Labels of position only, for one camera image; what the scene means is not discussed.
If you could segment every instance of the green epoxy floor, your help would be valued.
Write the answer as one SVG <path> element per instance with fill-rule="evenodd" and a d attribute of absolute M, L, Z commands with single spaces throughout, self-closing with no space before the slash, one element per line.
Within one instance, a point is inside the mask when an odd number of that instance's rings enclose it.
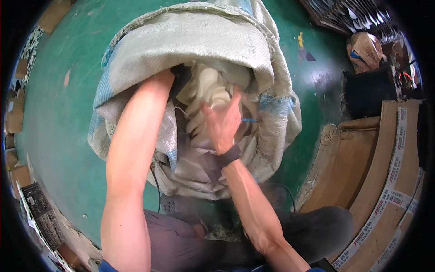
<path fill-rule="evenodd" d="M 78 0 L 38 46 L 26 88 L 23 132 L 15 136 L 19 157 L 25 163 L 28 153 L 58 208 L 97 245 L 106 195 L 105 162 L 88 145 L 87 132 L 102 75 L 101 58 L 112 37 L 132 19 L 181 2 Z M 264 4 L 278 26 L 302 109 L 302 132 L 284 153 L 272 180 L 285 183 L 296 195 L 311 169 L 322 126 L 341 119 L 341 73 L 352 67 L 345 38 L 312 26 L 297 0 Z M 305 49 L 317 61 L 307 62 L 298 56 L 300 32 Z M 156 210 L 157 205 L 157 189 L 148 184 L 144 207 Z"/>

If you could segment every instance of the black crate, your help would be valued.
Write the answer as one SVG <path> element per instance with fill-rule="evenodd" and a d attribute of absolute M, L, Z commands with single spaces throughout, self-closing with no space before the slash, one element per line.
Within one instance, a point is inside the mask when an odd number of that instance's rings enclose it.
<path fill-rule="evenodd" d="M 46 212 L 35 220 L 47 244 L 52 250 L 56 250 L 65 241 L 65 238 L 60 231 L 54 211 Z"/>
<path fill-rule="evenodd" d="M 38 183 L 33 183 L 26 187 L 22 187 L 24 197 L 34 218 L 43 216 L 49 211 L 52 211 L 52 207 L 48 203 L 44 194 L 42 193 L 41 187 Z"/>

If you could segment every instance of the leg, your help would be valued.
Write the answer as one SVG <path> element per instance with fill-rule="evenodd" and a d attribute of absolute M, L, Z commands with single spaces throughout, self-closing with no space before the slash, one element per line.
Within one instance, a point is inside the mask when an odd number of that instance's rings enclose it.
<path fill-rule="evenodd" d="M 145 210 L 153 271 L 204 271 L 257 264 L 252 247 L 241 242 L 198 239 L 194 228 L 177 218 Z"/>
<path fill-rule="evenodd" d="M 352 239 L 352 214 L 346 209 L 322 207 L 307 213 L 276 212 L 285 239 L 308 263 L 343 250 Z"/>

